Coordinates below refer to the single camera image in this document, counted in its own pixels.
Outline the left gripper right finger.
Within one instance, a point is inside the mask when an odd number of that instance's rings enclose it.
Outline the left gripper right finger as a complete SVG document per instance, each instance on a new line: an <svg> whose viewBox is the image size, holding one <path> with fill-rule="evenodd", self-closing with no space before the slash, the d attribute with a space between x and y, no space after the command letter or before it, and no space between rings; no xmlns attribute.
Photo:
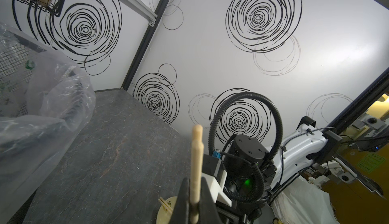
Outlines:
<svg viewBox="0 0 389 224"><path fill-rule="evenodd" d="M201 186L199 202L200 224L222 224L216 205L207 185Z"/></svg>

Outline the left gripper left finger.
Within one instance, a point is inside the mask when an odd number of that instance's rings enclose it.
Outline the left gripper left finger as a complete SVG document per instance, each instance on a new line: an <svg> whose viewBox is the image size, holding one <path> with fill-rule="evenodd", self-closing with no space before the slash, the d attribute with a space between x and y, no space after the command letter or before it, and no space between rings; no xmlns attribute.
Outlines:
<svg viewBox="0 0 389 224"><path fill-rule="evenodd" d="M172 212L169 224L188 224L189 223L189 179L184 178L176 199L175 207Z"/></svg>

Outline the bamboo chopsticks pair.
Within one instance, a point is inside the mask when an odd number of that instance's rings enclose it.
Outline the bamboo chopsticks pair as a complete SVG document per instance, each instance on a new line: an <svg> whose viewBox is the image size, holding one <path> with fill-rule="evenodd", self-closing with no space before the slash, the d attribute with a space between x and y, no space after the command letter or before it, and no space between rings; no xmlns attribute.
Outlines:
<svg viewBox="0 0 389 224"><path fill-rule="evenodd" d="M166 211L169 213L169 214L172 214L173 213L173 209L172 207L162 198L160 197L158 199L158 201L161 203L161 205L166 209Z"/></svg>

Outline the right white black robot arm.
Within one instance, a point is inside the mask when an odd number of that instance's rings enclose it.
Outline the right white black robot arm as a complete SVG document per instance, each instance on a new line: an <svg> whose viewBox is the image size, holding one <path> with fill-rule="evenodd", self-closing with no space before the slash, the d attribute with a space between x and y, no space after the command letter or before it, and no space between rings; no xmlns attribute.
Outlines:
<svg viewBox="0 0 389 224"><path fill-rule="evenodd" d="M317 128L307 116L284 137L275 104L241 88L217 97L209 120L203 176L224 224L259 218L295 177L324 159L327 144L340 141L335 128Z"/></svg>

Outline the cream plate red black marks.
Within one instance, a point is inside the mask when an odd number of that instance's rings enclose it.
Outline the cream plate red black marks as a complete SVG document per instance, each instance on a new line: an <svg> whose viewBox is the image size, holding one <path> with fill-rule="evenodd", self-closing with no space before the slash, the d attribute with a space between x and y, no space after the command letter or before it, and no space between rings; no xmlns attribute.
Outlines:
<svg viewBox="0 0 389 224"><path fill-rule="evenodd" d="M174 211L174 207L176 204L177 196L170 197L165 201L172 207ZM161 205L157 214L156 224L168 224L170 222L172 214L169 214L166 209Z"/></svg>

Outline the white plastic bag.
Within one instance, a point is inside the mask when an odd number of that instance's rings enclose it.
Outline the white plastic bag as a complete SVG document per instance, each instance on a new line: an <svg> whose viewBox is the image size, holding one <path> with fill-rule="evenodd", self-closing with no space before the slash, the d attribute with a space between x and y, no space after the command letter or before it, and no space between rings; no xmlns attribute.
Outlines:
<svg viewBox="0 0 389 224"><path fill-rule="evenodd" d="M284 224L337 224L330 195L298 177L271 204Z"/></svg>

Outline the clear plastic bin liner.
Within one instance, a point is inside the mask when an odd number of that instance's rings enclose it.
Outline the clear plastic bin liner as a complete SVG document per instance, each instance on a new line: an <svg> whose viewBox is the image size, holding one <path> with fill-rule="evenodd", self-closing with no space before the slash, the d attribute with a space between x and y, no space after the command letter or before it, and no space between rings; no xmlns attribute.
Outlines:
<svg viewBox="0 0 389 224"><path fill-rule="evenodd" d="M1 117L1 223L7 223L58 165L90 122L96 96L87 73L62 52L1 24L45 49L26 91L28 114Z"/></svg>

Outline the black mesh trash bin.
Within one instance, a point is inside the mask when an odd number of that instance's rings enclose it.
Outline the black mesh trash bin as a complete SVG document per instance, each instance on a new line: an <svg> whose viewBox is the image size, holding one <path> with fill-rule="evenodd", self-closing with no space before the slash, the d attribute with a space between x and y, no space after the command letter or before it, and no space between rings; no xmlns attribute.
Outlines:
<svg viewBox="0 0 389 224"><path fill-rule="evenodd" d="M1 117L28 114L26 91L41 46L12 32L1 33Z"/></svg>

